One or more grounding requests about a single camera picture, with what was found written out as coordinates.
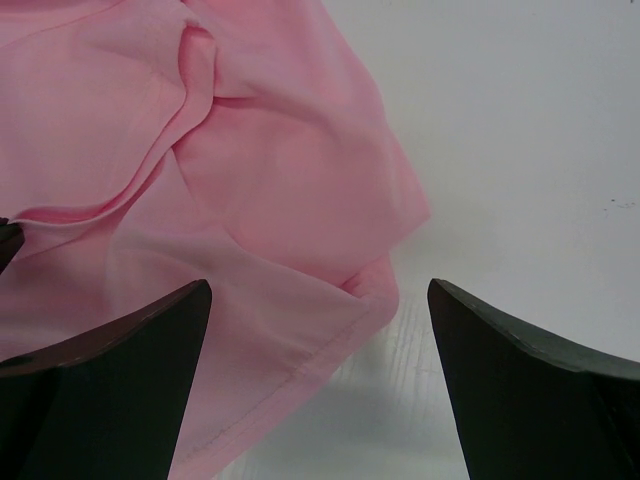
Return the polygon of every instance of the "white table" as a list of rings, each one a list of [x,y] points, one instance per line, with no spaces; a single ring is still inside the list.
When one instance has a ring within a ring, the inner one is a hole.
[[[432,277],[640,361],[640,4],[325,3],[378,81],[435,216],[397,252],[393,325],[219,478],[467,479]]]

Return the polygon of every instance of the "crumpled pink cloth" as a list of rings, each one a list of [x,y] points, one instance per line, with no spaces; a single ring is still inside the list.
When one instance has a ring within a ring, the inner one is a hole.
[[[0,215],[27,238],[0,359],[206,278],[171,479],[209,480],[392,318],[388,252],[428,209],[320,1],[4,0],[0,65]]]

